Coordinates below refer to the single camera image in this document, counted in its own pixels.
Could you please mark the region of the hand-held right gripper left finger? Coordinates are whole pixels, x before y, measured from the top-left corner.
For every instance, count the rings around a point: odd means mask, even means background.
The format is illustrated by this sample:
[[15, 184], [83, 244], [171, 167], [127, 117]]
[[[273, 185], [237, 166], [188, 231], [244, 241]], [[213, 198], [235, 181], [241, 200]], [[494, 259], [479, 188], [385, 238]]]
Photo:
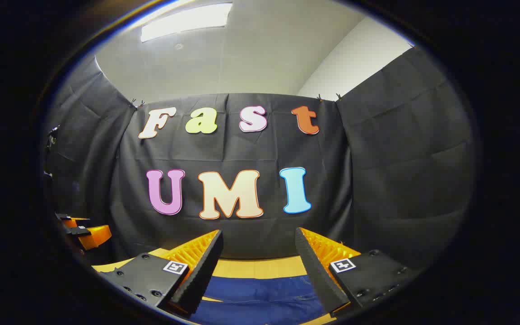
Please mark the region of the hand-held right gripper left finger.
[[100, 274], [114, 286], [154, 308], [195, 313], [223, 251], [223, 233], [214, 230], [163, 256], [142, 253]]

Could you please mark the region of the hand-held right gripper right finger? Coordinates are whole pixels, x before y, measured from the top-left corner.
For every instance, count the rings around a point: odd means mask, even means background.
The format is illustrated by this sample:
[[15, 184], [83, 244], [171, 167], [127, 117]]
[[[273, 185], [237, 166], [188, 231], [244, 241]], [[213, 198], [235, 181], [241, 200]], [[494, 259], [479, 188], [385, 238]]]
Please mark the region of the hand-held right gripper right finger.
[[295, 247], [324, 312], [336, 318], [378, 308], [424, 272], [378, 247], [355, 249], [303, 227]]

